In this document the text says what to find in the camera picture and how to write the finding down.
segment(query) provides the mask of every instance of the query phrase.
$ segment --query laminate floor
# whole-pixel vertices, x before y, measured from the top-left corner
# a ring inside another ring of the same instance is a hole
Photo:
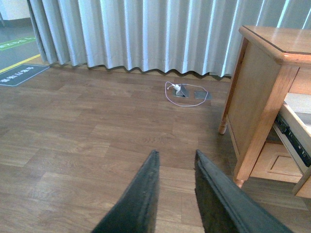
[[[213,99],[175,106],[165,98],[166,81],[201,85]],[[231,176],[231,139],[217,133],[229,85],[55,66],[17,87],[1,86],[0,232],[91,231],[152,149],[161,159],[156,232],[204,232],[194,193],[195,150]],[[243,186],[293,231],[310,232],[311,202],[293,196],[292,188],[263,179]]]

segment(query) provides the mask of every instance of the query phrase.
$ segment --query white curtain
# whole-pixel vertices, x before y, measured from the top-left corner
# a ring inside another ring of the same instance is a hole
[[[311,28],[311,0],[28,0],[50,64],[232,75],[241,25]]]

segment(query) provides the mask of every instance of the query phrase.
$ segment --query desk drawer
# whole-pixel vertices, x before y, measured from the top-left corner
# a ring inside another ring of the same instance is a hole
[[[300,68],[289,92],[311,95],[311,68]]]
[[[250,176],[297,183],[302,173],[284,145],[266,142]]]

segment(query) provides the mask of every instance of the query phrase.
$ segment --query power plug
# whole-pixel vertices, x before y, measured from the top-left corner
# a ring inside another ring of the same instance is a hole
[[[181,87],[177,84],[172,84],[172,86],[174,87],[174,89],[176,90],[176,93],[178,93],[181,89]]]

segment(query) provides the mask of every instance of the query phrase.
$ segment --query green floor line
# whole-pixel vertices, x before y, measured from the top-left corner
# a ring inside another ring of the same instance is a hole
[[[0,43],[0,51],[7,50],[16,46],[24,45],[29,42],[35,41],[34,36],[25,36],[20,39],[10,40],[3,43]]]

